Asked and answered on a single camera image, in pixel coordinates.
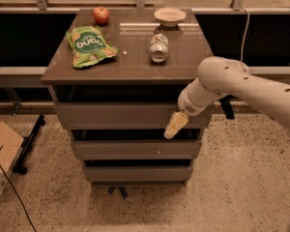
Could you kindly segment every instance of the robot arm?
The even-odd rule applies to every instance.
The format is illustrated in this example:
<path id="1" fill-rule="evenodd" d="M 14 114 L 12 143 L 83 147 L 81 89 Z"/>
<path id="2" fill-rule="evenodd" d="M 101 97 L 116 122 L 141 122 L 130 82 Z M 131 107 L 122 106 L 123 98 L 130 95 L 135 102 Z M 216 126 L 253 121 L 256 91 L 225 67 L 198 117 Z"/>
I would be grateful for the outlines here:
<path id="1" fill-rule="evenodd" d="M 210 103 L 232 95 L 290 130 L 290 85 L 253 76 L 240 61 L 209 57 L 198 67 L 198 77 L 180 94 L 180 112 L 173 114 L 164 136 L 172 138 Z"/>

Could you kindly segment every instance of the bowl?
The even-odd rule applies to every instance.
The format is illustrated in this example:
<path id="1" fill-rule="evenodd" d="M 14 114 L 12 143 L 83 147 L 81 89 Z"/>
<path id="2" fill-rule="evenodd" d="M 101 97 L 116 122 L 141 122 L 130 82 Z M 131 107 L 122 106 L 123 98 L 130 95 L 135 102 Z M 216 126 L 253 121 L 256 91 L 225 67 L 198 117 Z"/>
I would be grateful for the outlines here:
<path id="1" fill-rule="evenodd" d="M 186 13 L 175 8 L 163 8 L 154 12 L 154 17 L 165 27 L 175 27 L 186 18 Z"/>

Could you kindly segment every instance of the aluminum can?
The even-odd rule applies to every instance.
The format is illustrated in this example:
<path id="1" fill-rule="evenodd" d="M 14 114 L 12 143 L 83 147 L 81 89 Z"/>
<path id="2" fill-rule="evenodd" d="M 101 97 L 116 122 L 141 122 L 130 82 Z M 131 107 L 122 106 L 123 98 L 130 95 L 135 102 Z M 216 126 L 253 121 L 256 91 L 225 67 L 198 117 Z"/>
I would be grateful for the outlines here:
<path id="1" fill-rule="evenodd" d="M 156 34 L 151 40 L 150 53 L 155 63 L 162 63 L 168 56 L 168 39 L 163 34 Z"/>

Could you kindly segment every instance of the drawer front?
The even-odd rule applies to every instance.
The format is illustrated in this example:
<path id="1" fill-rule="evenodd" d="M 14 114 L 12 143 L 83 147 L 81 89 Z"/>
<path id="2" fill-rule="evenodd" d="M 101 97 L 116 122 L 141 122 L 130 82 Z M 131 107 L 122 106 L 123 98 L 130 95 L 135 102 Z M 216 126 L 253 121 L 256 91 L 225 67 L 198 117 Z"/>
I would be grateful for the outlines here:
<path id="1" fill-rule="evenodd" d="M 62 103 L 54 104 L 65 129 L 165 129 L 176 104 Z M 186 128 L 207 128 L 213 107 L 191 117 Z"/>
<path id="2" fill-rule="evenodd" d="M 187 159 L 197 156 L 201 141 L 72 141 L 72 149 L 79 160 L 98 159 Z"/>
<path id="3" fill-rule="evenodd" d="M 89 182 L 176 182 L 190 179 L 192 167 L 83 168 Z"/>

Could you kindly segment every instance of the terrazzo floor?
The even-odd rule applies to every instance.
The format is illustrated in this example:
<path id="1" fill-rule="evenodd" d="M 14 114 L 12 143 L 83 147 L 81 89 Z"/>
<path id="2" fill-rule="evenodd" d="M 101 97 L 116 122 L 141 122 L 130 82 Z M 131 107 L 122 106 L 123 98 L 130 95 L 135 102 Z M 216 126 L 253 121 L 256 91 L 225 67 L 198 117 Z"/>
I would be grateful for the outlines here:
<path id="1" fill-rule="evenodd" d="M 27 136 L 38 115 L 0 115 Z M 13 174 L 37 231 L 290 231 L 290 132 L 257 113 L 213 115 L 183 186 L 91 187 L 56 115 L 45 115 L 26 165 Z M 0 232 L 33 231 L 12 188 L 0 195 Z"/>

